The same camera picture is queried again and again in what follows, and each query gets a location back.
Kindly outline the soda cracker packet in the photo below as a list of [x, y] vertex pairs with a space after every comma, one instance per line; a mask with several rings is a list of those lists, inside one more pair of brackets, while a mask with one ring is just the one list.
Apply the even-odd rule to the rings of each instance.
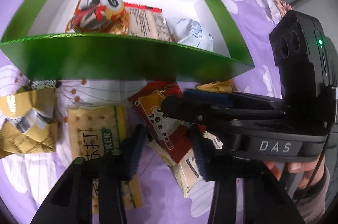
[[[85, 160], [98, 159], [120, 147], [130, 137], [127, 130], [127, 113], [122, 105], [68, 110], [68, 134], [72, 159], [79, 156]], [[98, 179], [92, 183], [92, 209], [98, 213]], [[130, 182], [121, 183], [126, 210], [142, 207], [142, 195], [138, 176]]]

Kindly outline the purple floral tablecloth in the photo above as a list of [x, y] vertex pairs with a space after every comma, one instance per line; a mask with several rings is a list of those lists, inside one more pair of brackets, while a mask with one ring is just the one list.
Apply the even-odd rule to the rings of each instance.
[[[23, 0], [1, 0], [1, 30], [5, 30]], [[273, 0], [221, 0], [236, 22], [254, 60], [254, 69], [235, 80], [242, 92], [279, 97], [281, 84], [269, 42], [281, 20]], [[1, 160], [1, 198], [14, 219], [29, 223], [42, 200], [71, 161], [66, 137], [55, 153], [11, 155]], [[143, 149], [139, 165], [143, 205], [127, 211], [129, 223], [206, 223], [214, 190], [212, 182], [198, 182], [185, 198], [160, 156]]]

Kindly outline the folded pink blue clothes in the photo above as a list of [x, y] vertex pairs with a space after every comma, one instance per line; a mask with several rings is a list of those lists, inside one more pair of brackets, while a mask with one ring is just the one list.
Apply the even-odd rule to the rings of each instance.
[[277, 7], [281, 17], [284, 17], [288, 11], [293, 10], [292, 6], [287, 4], [286, 1], [273, 0], [273, 2]]

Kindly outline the green cardboard box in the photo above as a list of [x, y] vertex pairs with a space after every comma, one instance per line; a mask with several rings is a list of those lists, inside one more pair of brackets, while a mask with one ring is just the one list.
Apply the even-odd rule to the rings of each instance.
[[228, 80], [254, 67], [221, 0], [123, 0], [199, 21], [209, 52], [151, 38], [65, 33], [78, 0], [1, 0], [1, 50], [29, 79]]

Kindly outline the orange triangular snack packet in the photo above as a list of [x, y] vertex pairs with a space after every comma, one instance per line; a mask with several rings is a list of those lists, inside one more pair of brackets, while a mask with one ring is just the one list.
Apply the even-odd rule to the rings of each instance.
[[172, 41], [162, 9], [124, 3], [129, 13], [128, 36]]

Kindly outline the red milk tea packet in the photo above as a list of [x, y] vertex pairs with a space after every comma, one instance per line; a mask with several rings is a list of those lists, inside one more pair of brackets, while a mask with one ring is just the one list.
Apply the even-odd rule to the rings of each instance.
[[190, 125], [163, 113], [162, 102], [170, 96], [183, 96], [177, 82], [156, 81], [148, 83], [128, 100], [147, 123], [155, 141], [178, 164], [192, 148], [192, 142], [187, 136]]

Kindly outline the cream green snack packet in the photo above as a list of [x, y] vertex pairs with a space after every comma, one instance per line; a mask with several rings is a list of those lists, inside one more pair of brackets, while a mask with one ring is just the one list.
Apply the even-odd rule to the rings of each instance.
[[189, 149], [179, 163], [175, 163], [168, 152], [161, 148], [155, 140], [148, 140], [147, 146], [155, 150], [165, 164], [169, 166], [185, 198], [212, 198], [214, 182], [206, 182], [202, 178], [192, 148]]

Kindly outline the orange yellow cake packet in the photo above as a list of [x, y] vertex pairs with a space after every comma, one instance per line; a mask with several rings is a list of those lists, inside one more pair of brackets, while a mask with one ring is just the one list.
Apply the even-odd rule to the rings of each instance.
[[203, 84], [197, 87], [200, 91], [213, 92], [213, 93], [231, 93], [236, 92], [237, 87], [234, 84], [233, 80], [228, 80], [226, 82], [212, 82], [208, 84]]

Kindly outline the gold snack packet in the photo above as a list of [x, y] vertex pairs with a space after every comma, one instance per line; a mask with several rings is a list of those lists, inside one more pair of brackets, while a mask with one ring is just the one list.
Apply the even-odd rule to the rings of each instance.
[[1, 97], [1, 158], [55, 152], [55, 86], [30, 85]]

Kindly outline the white silver snack packet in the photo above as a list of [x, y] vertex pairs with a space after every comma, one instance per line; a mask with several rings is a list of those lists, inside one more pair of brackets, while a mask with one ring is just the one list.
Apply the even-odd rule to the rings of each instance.
[[166, 23], [173, 42], [213, 51], [213, 36], [199, 22], [186, 18], [168, 18]]

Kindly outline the panda snack packet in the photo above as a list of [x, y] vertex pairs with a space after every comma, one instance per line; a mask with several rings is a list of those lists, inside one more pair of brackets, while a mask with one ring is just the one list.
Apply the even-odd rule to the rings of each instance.
[[79, 0], [65, 32], [126, 35], [129, 12], [123, 0]]

